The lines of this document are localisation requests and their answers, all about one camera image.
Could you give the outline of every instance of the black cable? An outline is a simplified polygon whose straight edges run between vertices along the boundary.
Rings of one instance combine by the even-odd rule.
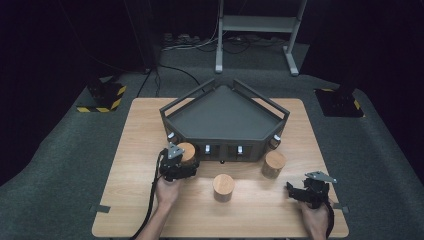
[[[333,231],[333,227],[334,227],[334,210],[331,207],[330,202],[328,201],[324,201],[325,206],[327,206],[328,209],[328,227],[327,227],[327,232],[325,233],[328,237],[330,236],[331,231]]]
[[[231,43],[231,45],[234,45],[234,46],[242,46],[246,43],[247,44],[252,43],[252,41],[244,35],[238,36],[236,38],[231,37],[231,38],[225,39],[224,42],[229,42]]]
[[[86,54],[89,58],[93,59],[94,61],[96,61],[96,62],[98,62],[98,63],[100,63],[100,64],[102,64],[102,65],[105,65],[105,66],[107,66],[107,67],[110,67],[110,68],[112,68],[112,69],[114,69],[114,70],[118,70],[118,71],[121,71],[121,72],[146,74],[146,73],[143,73],[143,72],[137,72],[137,71],[129,71],[129,70],[125,70],[125,69],[122,69],[122,68],[119,68],[119,67],[116,67],[116,66],[113,66],[113,65],[107,64],[107,63],[105,63],[105,62],[103,62],[103,61],[100,61],[99,59],[97,59],[96,57],[94,57],[93,55],[91,55],[90,53],[88,53],[87,49],[86,49],[86,48],[84,47],[84,45],[82,44],[82,41],[81,41],[81,39],[79,38],[79,36],[78,36],[78,34],[77,34],[77,30],[75,29],[74,25],[72,24],[71,19],[69,18],[68,14],[66,13],[65,7],[63,7],[62,1],[61,1],[61,0],[58,0],[58,3],[59,3],[59,6],[60,6],[60,8],[61,8],[61,10],[62,10],[63,15],[65,16],[65,18],[66,18],[66,20],[67,20],[67,22],[68,22],[68,24],[69,24],[69,27],[71,28],[71,30],[72,30],[72,32],[73,32],[73,34],[74,34],[75,38],[76,38],[76,39],[77,39],[77,41],[78,41],[78,44],[80,45],[81,49],[84,51],[84,53],[85,53],[85,54]]]
[[[240,50],[240,51],[238,51],[238,52],[231,52],[231,51],[228,51],[228,50],[226,50],[224,47],[222,48],[226,53],[230,53],[230,54],[240,54],[240,53],[242,53],[242,52],[244,52],[244,51],[246,51],[247,49],[249,49],[250,48],[250,46],[251,46],[251,44],[250,44],[250,41],[247,41],[246,42],[247,43],[247,46],[244,48],[244,49],[242,49],[242,50]]]
[[[179,69],[179,68],[164,66],[164,65],[162,65],[160,63],[158,65],[161,66],[161,67],[163,67],[163,68],[169,68],[169,69],[173,69],[173,70],[177,70],[177,71],[183,72],[183,73],[187,74],[188,76],[190,76],[197,83],[197,85],[200,86],[199,81],[193,75],[191,75],[190,73],[188,73],[188,72],[186,72],[186,71],[184,71],[182,69]]]
[[[155,169],[155,177],[153,178],[153,182],[152,182],[152,188],[150,189],[150,198],[149,198],[149,207],[147,209],[147,213],[146,213],[146,217],[144,218],[143,223],[141,224],[141,227],[137,230],[137,232],[134,234],[134,236],[132,236],[130,239],[134,240],[137,238],[137,236],[141,233],[141,231],[144,229],[144,227],[147,225],[147,223],[149,222],[150,219],[150,215],[152,214],[152,209],[153,209],[153,200],[155,199],[155,191],[156,191],[156,185],[159,181],[159,179],[162,176],[158,177],[158,170],[159,170],[159,163],[160,163],[160,158],[161,156],[164,156],[164,154],[167,153],[167,149],[163,149],[158,156],[158,159],[156,160],[156,169]]]
[[[160,91],[162,79],[160,78],[159,71],[157,68],[156,68],[156,78],[159,78],[159,82],[156,82],[155,80],[156,86],[157,86],[155,97],[159,97],[159,91]]]
[[[215,52],[216,51],[216,45],[211,50],[201,49],[201,47],[197,47],[196,49],[199,50],[199,51],[201,51],[201,52]]]
[[[258,44],[254,44],[255,46],[260,46],[260,47],[263,47],[263,48],[267,48],[267,47],[273,47],[273,46],[277,46],[277,45],[283,45],[284,43],[286,43],[287,41],[285,41],[285,40],[282,40],[282,41],[275,41],[275,42],[273,42],[273,43],[271,43],[271,44],[269,44],[269,45],[258,45]]]
[[[124,5],[125,5],[125,9],[127,10],[128,18],[130,19],[131,28],[132,28],[132,30],[133,30],[134,37],[135,37],[135,39],[136,39],[137,43],[140,43],[141,41],[140,41],[140,39],[138,39],[137,33],[136,33],[136,31],[135,31],[134,23],[133,23],[133,21],[132,21],[132,19],[131,19],[131,14],[130,14],[130,10],[128,9],[127,0],[124,0]],[[137,48],[138,48],[138,51],[140,52],[140,57],[141,57],[141,59],[143,59],[143,52],[141,51],[140,44],[137,44]]]
[[[240,10],[239,10],[238,15],[240,15],[240,14],[241,14],[241,12],[242,12],[242,11],[243,11],[243,9],[244,9],[244,6],[246,6],[246,3],[247,3],[247,0],[244,0],[243,6],[241,6],[241,8],[240,8]]]
[[[192,46],[196,46],[197,44],[199,44],[201,41],[200,41],[200,39],[195,39],[194,41],[189,41],[188,39],[186,39],[186,38],[183,38],[182,39],[182,41],[185,43],[185,44],[191,44]]]
[[[149,77],[150,77],[150,73],[152,73],[152,70],[150,70],[150,71],[149,71],[149,73],[147,73],[147,77],[144,79],[143,84],[141,84],[141,87],[140,87],[140,89],[138,90],[138,93],[137,93],[137,96],[136,96],[136,97],[139,97],[139,96],[140,96],[141,89],[143,89],[144,84],[146,84],[147,79],[149,79]]]

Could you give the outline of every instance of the wooden cylinder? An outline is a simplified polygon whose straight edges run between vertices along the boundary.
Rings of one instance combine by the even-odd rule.
[[[286,164],[286,157],[277,152],[271,151],[265,155],[264,164],[262,165],[262,175],[269,179],[275,179]]]
[[[183,142],[178,144],[178,147],[184,149],[181,165],[191,165],[196,161],[196,149],[192,144]]]
[[[220,174],[213,180],[214,198],[218,202],[228,202],[234,190],[234,180],[227,174]]]

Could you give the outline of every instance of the electrical cable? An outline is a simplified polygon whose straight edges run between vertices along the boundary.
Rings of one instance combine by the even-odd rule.
[[[159,71],[158,71],[157,68],[156,68],[156,78],[155,78],[155,82],[156,82],[157,88],[156,88],[155,97],[159,97],[159,91],[160,91],[160,86],[161,86],[162,79],[160,78]]]
[[[201,47],[197,47],[196,49],[199,50],[199,51],[201,51],[201,52],[215,52],[216,51],[216,45],[211,50],[201,49]]]
[[[120,67],[116,67],[116,66],[110,65],[110,64],[108,64],[108,63],[105,63],[105,62],[103,62],[103,61],[101,61],[101,60],[97,59],[95,56],[91,55],[91,54],[87,51],[87,49],[84,47],[84,45],[82,44],[82,41],[81,41],[80,37],[78,36],[77,31],[76,31],[76,29],[75,29],[74,25],[72,24],[71,19],[69,18],[68,14],[66,13],[66,10],[65,10],[65,7],[64,7],[64,6],[63,6],[63,4],[62,4],[62,1],[61,1],[61,0],[58,0],[58,3],[59,3],[59,6],[60,6],[60,8],[61,8],[61,10],[62,10],[62,13],[64,14],[64,16],[65,16],[65,18],[66,18],[66,20],[67,20],[67,22],[68,22],[68,24],[69,24],[69,27],[71,28],[71,30],[72,30],[72,32],[73,32],[73,34],[74,34],[75,38],[76,38],[76,39],[77,39],[77,41],[78,41],[78,44],[80,45],[81,49],[84,51],[84,53],[85,53],[85,54],[86,54],[89,58],[93,59],[94,61],[96,61],[96,62],[98,62],[98,63],[100,63],[100,64],[102,64],[102,65],[104,65],[104,66],[107,66],[107,67],[109,67],[109,68],[112,68],[112,69],[114,69],[114,70],[118,70],[118,71],[121,71],[121,72],[126,72],[126,73],[139,73],[139,74],[144,74],[144,75],[146,74],[146,73],[144,73],[144,72],[129,71],[129,70],[126,70],[126,69],[123,69],[123,68],[120,68]]]
[[[136,41],[139,43],[140,40],[138,39],[137,33],[135,31],[134,23],[131,19],[131,14],[130,14],[130,10],[128,9],[127,0],[124,0],[124,5],[125,5],[125,10],[127,11],[128,18],[130,19],[131,29],[133,30],[134,37],[135,37]],[[137,44],[137,48],[138,48],[138,51],[140,52],[141,59],[143,59],[143,52],[141,51],[140,44]]]
[[[249,48],[250,48],[250,46],[251,46],[250,41],[249,41],[249,40],[247,40],[245,43],[247,43],[247,46],[246,46],[244,49],[242,49],[242,50],[240,50],[240,51],[238,51],[238,52],[231,52],[231,51],[226,50],[225,48],[223,48],[223,50],[224,50],[226,53],[230,53],[230,54],[239,54],[239,53],[242,53],[242,52],[244,52],[244,51],[246,51],[247,49],[249,49]]]
[[[330,202],[328,201],[324,201],[325,206],[328,209],[328,227],[327,227],[327,231],[326,231],[326,236],[327,239],[330,236],[331,231],[333,231],[333,227],[334,227],[334,210],[331,207]]]
[[[173,70],[176,70],[176,71],[180,71],[180,72],[183,72],[183,73],[185,73],[185,74],[187,74],[188,76],[190,76],[196,83],[197,83],[197,85],[199,85],[200,86],[200,83],[199,83],[199,81],[193,76],[193,75],[191,75],[190,73],[188,73],[188,72],[186,72],[186,71],[184,71],[184,70],[182,70],[182,69],[179,69],[179,68],[174,68],[174,67],[168,67],[168,66],[164,66],[164,65],[162,65],[162,64],[158,64],[159,66],[161,66],[161,67],[163,67],[163,68],[169,68],[169,69],[173,69]]]
[[[137,93],[137,96],[136,96],[136,97],[139,97],[139,96],[140,96],[140,92],[141,92],[141,90],[143,89],[144,84],[146,84],[147,79],[149,79],[149,77],[150,77],[150,74],[151,74],[151,73],[152,73],[152,70],[150,70],[150,71],[147,73],[147,77],[144,79],[143,84],[141,84],[141,87],[140,87],[140,89],[138,90],[138,93]]]
[[[162,175],[158,177],[160,159],[161,159],[161,156],[164,156],[164,154],[167,154],[167,151],[168,150],[166,148],[163,149],[162,151],[160,151],[158,159],[156,160],[155,176],[153,178],[152,188],[150,189],[149,207],[147,209],[146,217],[144,218],[144,221],[141,224],[141,227],[137,230],[137,232],[134,234],[134,236],[132,236],[130,238],[131,240],[136,239],[137,236],[141,233],[141,231],[144,229],[144,227],[149,222],[150,215],[152,214],[152,209],[153,209],[153,200],[155,199],[156,185],[157,185],[159,179],[162,177]]]
[[[178,50],[194,49],[194,48],[202,47],[202,46],[208,45],[210,43],[213,43],[216,40],[218,40],[217,38],[215,38],[216,32],[218,30],[218,25],[219,25],[219,6],[218,6],[218,13],[217,13],[217,16],[216,16],[215,29],[213,31],[212,37],[210,37],[208,41],[206,41],[205,43],[199,44],[199,45],[194,45],[194,46],[193,45],[191,45],[191,46],[190,45],[180,45],[180,46],[168,47],[168,48],[162,49],[162,51],[168,51],[168,50],[173,50],[173,49],[178,49]]]
[[[244,9],[244,6],[246,6],[246,3],[247,3],[247,0],[244,0],[243,6],[241,6],[241,8],[240,8],[240,10],[239,10],[238,15],[240,15],[240,14],[241,14],[241,12],[242,12],[242,11],[243,11],[243,9]]]
[[[172,36],[167,36],[166,34],[165,34],[164,41],[165,41],[164,49],[169,49],[169,50],[172,50],[173,48],[178,48],[178,47],[193,47],[193,46],[196,46],[196,44],[201,42],[200,39],[189,40],[183,36],[179,36],[178,39],[174,40],[172,39]]]
[[[272,46],[281,45],[281,44],[284,44],[284,43],[287,42],[285,40],[278,40],[277,39],[276,41],[271,42],[271,43],[269,43],[267,45],[258,44],[260,41],[263,41],[263,40],[266,40],[266,39],[265,38],[261,38],[261,37],[258,37],[256,39],[249,39],[245,35],[240,35],[238,37],[228,38],[225,41],[226,42],[230,42],[234,46],[241,46],[243,44],[250,43],[251,46],[259,46],[259,47],[272,47]]]

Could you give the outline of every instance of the hand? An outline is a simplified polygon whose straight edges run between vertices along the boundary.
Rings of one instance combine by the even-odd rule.
[[[182,180],[166,181],[163,177],[159,178],[156,185],[156,197],[159,207],[172,207],[178,199]]]
[[[331,207],[334,202],[329,199]],[[328,209],[325,204],[317,209],[312,209],[305,202],[300,202],[302,209],[303,223],[305,224],[306,231],[313,240],[326,239],[326,232],[328,228]]]

